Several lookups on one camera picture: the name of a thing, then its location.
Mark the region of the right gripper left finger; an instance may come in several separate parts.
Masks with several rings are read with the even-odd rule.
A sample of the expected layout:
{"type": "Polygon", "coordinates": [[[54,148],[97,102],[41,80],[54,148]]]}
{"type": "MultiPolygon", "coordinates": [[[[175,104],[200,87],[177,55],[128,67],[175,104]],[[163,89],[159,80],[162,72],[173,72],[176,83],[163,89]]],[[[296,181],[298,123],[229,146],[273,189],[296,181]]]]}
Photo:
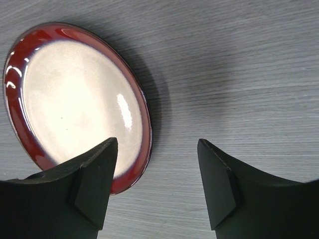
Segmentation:
{"type": "Polygon", "coordinates": [[[117,154],[112,137],[48,170],[1,181],[1,238],[95,239],[104,225],[117,154]]]}

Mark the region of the large red cream plate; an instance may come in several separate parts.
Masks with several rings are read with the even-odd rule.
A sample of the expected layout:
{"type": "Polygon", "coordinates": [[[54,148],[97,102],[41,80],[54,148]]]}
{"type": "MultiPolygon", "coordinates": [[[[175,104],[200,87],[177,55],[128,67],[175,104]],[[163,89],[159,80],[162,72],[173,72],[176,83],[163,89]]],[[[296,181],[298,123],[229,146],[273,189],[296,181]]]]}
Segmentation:
{"type": "Polygon", "coordinates": [[[153,142],[145,94],[125,60],[93,33],[62,22],[22,33],[5,61],[3,96],[19,142],[40,169],[115,137],[111,194],[144,173],[153,142]]]}

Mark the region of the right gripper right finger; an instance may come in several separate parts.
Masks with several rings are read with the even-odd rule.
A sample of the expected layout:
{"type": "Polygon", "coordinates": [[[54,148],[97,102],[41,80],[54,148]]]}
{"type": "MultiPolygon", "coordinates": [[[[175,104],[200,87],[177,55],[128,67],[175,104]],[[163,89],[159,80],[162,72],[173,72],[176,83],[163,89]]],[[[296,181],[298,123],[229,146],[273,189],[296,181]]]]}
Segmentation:
{"type": "Polygon", "coordinates": [[[198,162],[211,229],[219,239],[316,239],[319,182],[284,179],[200,139],[198,162]]]}

